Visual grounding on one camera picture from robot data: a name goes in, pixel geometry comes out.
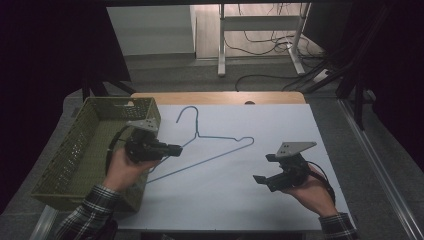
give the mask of hand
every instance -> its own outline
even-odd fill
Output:
[[[320,174],[313,166],[309,164],[309,168]],[[304,207],[317,213],[320,217],[330,217],[337,215],[337,209],[334,206],[330,194],[327,192],[324,184],[312,177],[308,176],[306,181],[298,187],[281,190],[295,197]]]
[[[103,186],[121,192],[137,182],[140,175],[149,168],[158,165],[160,159],[133,163],[125,153],[124,148],[115,151]]]

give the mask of storage crate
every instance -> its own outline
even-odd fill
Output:
[[[87,98],[31,196],[57,210],[73,211],[95,184],[103,182],[107,149],[115,134],[129,120],[149,118],[160,126],[154,98]],[[132,130],[129,127],[120,139],[126,139]],[[115,149],[124,144],[118,141]],[[122,193],[115,211],[138,211],[146,180],[147,171]]]

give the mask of hanger hook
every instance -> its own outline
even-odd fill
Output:
[[[195,106],[187,106],[187,107],[183,108],[183,110],[181,110],[181,112],[180,112],[180,115],[178,115],[176,123],[178,123],[178,121],[180,121],[181,115],[188,108],[193,108],[194,110],[196,110],[196,134],[198,134],[199,133],[199,123],[198,123],[199,122],[199,110]]]

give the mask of forearm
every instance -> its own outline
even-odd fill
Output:
[[[356,240],[358,233],[350,222],[347,213],[339,213],[335,216],[320,217],[322,231],[327,240]]]
[[[105,225],[120,199],[120,194],[101,185],[93,187],[72,214],[60,225],[56,239],[86,239],[93,237]]]

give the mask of clothes hanger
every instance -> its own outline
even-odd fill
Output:
[[[196,131],[195,131],[195,133],[194,133],[194,137],[193,137],[192,139],[190,139],[188,142],[186,142],[184,145],[182,145],[182,147],[183,147],[183,148],[184,148],[184,147],[186,147],[187,145],[189,145],[190,143],[192,143],[192,142],[193,142],[194,140],[196,140],[197,138],[224,139],[224,140],[233,140],[233,141],[236,141],[236,142],[241,142],[241,141],[243,141],[244,139],[250,139],[250,140],[251,140],[251,142],[250,142],[250,143],[248,143],[248,144],[245,144],[245,145],[243,145],[243,146],[241,146],[241,147],[238,147],[238,148],[235,148],[235,149],[233,149],[233,150],[227,151],[227,152],[225,152],[225,153],[218,154],[218,155],[216,155],[216,156],[214,156],[214,157],[211,157],[211,158],[205,159],[205,160],[200,161],[200,162],[198,162],[198,163],[192,164],[192,165],[190,165],[190,166],[187,166],[187,167],[181,168],[181,169],[179,169],[179,170],[176,170],[176,171],[173,171],[173,172],[171,172],[171,173],[165,174],[165,175],[163,175],[163,176],[157,177],[157,178],[155,178],[155,179],[149,180],[149,181],[147,181],[147,183],[151,183],[151,182],[157,181],[157,180],[159,180],[159,179],[162,179],[162,178],[168,177],[168,176],[170,176],[170,175],[173,175],[173,174],[176,174],[176,173],[182,172],[182,171],[187,170],[187,169],[189,169],[189,168],[193,168],[193,167],[198,166],[198,165],[200,165],[200,164],[203,164],[203,163],[209,162],[209,161],[211,161],[211,160],[217,159],[217,158],[219,158],[219,157],[225,156],[225,155],[227,155],[227,154],[233,153],[233,152],[238,151],[238,150],[240,150],[240,149],[246,148],[246,147],[248,147],[248,146],[252,145],[252,144],[255,142],[255,139],[254,139],[253,137],[242,137],[242,138],[237,139],[237,138],[234,138],[234,137],[226,137],[226,136],[202,136],[202,135],[200,135],[200,132],[199,132],[199,110],[198,110],[198,109],[197,109],[197,107],[195,107],[195,106],[187,106],[187,107],[183,108],[183,109],[181,110],[180,114],[178,115],[178,118],[177,118],[176,123],[178,123],[178,122],[179,122],[179,120],[180,120],[180,118],[181,118],[181,115],[182,115],[182,114],[185,112],[185,110],[187,110],[187,109],[194,109],[194,110],[196,111],[196,119],[195,119]],[[161,160],[161,162],[160,162],[159,164],[162,164],[162,163],[163,163],[163,162],[165,162],[168,158],[169,158],[169,157],[164,158],[163,160]],[[152,173],[152,172],[156,169],[156,167],[154,167],[151,171],[149,171],[149,173]]]

